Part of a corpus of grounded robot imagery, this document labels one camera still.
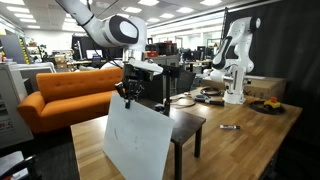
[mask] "orange couch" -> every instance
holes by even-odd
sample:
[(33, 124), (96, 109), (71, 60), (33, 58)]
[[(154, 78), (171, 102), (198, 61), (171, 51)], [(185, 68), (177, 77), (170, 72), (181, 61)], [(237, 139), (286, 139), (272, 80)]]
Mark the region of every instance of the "orange couch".
[(122, 80), (120, 68), (39, 73), (39, 91), (17, 107), (33, 133), (48, 132), (108, 114), (115, 84)]

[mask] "floor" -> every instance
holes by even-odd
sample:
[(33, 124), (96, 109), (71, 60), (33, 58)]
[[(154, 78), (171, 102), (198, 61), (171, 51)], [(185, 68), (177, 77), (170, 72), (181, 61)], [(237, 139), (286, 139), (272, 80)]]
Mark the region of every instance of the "floor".
[[(32, 141), (0, 149), (0, 157), (19, 150), (25, 157), (36, 155), (35, 168), (42, 175), (42, 180), (79, 179), (70, 128), (38, 135)], [(320, 147), (286, 138), (279, 150), (276, 172), (275, 180), (319, 180)]]

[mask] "pen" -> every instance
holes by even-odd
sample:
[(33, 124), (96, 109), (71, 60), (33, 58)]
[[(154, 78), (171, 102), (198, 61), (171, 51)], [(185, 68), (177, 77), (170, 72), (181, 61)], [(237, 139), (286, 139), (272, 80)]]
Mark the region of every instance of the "pen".
[(220, 125), (221, 129), (240, 129), (240, 126), (236, 125)]

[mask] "robotic arm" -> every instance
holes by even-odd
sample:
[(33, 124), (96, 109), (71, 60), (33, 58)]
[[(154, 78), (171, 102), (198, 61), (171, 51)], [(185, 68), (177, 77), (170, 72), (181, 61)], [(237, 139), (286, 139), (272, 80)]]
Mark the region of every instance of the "robotic arm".
[(154, 74), (162, 73), (162, 67), (144, 59), (147, 30), (142, 19), (137, 17), (126, 19), (115, 15), (100, 20), (80, 0), (56, 0), (56, 2), (98, 45), (105, 48), (123, 47), (124, 78), (117, 85), (122, 97), (129, 101), (135, 99), (143, 89), (141, 81), (150, 81)]
[[(252, 33), (260, 27), (260, 19), (246, 17), (234, 21), (217, 54), (213, 59), (210, 73), (212, 80), (224, 82), (226, 91), (224, 101), (231, 104), (242, 104), (245, 74), (253, 70), (254, 64), (249, 58)], [(234, 52), (238, 59), (226, 59), (230, 46), (235, 46)]]

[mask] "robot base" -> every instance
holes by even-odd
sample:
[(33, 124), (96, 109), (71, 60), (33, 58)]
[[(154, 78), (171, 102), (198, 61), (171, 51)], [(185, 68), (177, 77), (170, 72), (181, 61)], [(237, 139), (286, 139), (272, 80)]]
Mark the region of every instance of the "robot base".
[(229, 104), (243, 104), (246, 101), (243, 94), (229, 94), (228, 92), (224, 93), (222, 99)]

